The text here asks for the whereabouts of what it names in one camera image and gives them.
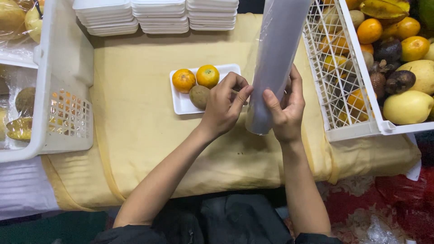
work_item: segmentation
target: white plastic basket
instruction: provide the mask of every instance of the white plastic basket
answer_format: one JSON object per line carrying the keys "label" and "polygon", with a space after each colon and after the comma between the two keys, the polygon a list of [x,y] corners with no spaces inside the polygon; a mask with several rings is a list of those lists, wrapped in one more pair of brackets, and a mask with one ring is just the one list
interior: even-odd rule
{"label": "white plastic basket", "polygon": [[[434,129],[434,122],[394,125],[388,120],[383,120],[377,100],[368,99],[368,97],[374,98],[375,93],[346,2],[345,0],[335,0],[335,2],[337,4],[324,5],[320,0],[315,0],[310,7],[302,34],[321,106],[327,139],[341,141],[365,136]],[[324,11],[326,7],[334,9]],[[324,20],[330,16],[339,20],[326,24]],[[339,32],[330,31],[334,28],[342,29],[342,32],[338,34]],[[348,48],[340,50],[336,48],[337,46],[332,45],[340,35],[345,36]],[[322,40],[326,36],[328,36],[328,44],[322,46]],[[338,65],[338,56],[345,51],[348,52],[348,59],[345,63]],[[334,70],[326,68],[325,58],[328,54],[332,56],[333,66],[337,67]],[[366,110],[360,110],[354,106],[354,103],[348,102],[350,93],[355,89],[360,89]]]}
{"label": "white plastic basket", "polygon": [[[37,154],[89,149],[93,144],[93,47],[76,24],[69,0],[46,0],[41,44],[34,50],[38,65],[32,137],[27,147],[0,150],[0,162]],[[24,66],[28,62],[2,64]]]}

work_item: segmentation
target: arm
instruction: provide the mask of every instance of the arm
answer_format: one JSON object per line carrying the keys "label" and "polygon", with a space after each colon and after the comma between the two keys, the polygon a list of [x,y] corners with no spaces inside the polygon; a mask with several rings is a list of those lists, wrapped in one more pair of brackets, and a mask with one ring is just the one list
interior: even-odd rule
{"label": "arm", "polygon": [[[232,89],[239,93],[231,104]],[[114,228],[151,225],[199,154],[235,126],[243,104],[253,91],[246,79],[231,72],[211,89],[200,124],[133,190],[116,217]]]}
{"label": "arm", "polygon": [[283,154],[286,200],[296,236],[300,233],[331,235],[326,207],[316,188],[301,139],[301,123],[305,106],[302,78],[295,65],[291,84],[281,103],[270,90],[263,97],[274,121],[273,131]]}

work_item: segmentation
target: person's left hand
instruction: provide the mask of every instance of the person's left hand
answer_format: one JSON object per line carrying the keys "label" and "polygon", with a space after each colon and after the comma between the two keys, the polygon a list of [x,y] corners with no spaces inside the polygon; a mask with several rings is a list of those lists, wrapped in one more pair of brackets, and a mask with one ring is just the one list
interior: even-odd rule
{"label": "person's left hand", "polygon": [[[238,91],[236,96],[232,89]],[[241,109],[252,91],[253,86],[250,86],[245,78],[230,72],[211,89],[207,108],[199,127],[203,128],[212,138],[217,138],[230,131],[235,126]]]}

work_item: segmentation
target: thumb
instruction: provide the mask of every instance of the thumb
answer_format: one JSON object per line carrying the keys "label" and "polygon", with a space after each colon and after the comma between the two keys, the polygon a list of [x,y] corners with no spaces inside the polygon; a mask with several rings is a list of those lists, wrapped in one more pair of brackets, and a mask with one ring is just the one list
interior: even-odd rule
{"label": "thumb", "polygon": [[232,106],[230,107],[230,111],[240,115],[241,109],[243,105],[246,103],[247,98],[252,94],[253,86],[245,86],[243,87],[237,94],[237,97],[234,99]]}
{"label": "thumb", "polygon": [[267,107],[273,115],[273,120],[276,121],[276,119],[282,115],[282,108],[280,107],[279,100],[270,89],[265,89],[262,97],[264,97],[265,104],[267,104]]}

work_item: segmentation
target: yellow cloth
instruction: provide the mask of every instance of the yellow cloth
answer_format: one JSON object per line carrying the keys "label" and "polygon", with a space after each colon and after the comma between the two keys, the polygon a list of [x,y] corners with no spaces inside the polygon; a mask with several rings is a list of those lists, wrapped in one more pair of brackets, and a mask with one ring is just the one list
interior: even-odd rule
{"label": "yellow cloth", "polygon": [[[240,14],[229,32],[92,38],[95,81],[90,89],[98,138],[89,151],[49,155],[44,167],[65,210],[119,205],[136,185],[195,128],[201,114],[176,115],[169,73],[204,64],[237,63],[251,82],[255,37],[262,15]],[[420,152],[405,136],[354,139],[330,145],[304,43],[295,64],[303,77],[303,142],[317,181],[358,174],[406,172]],[[174,197],[283,183],[280,146],[273,133],[236,127],[198,157]]]}

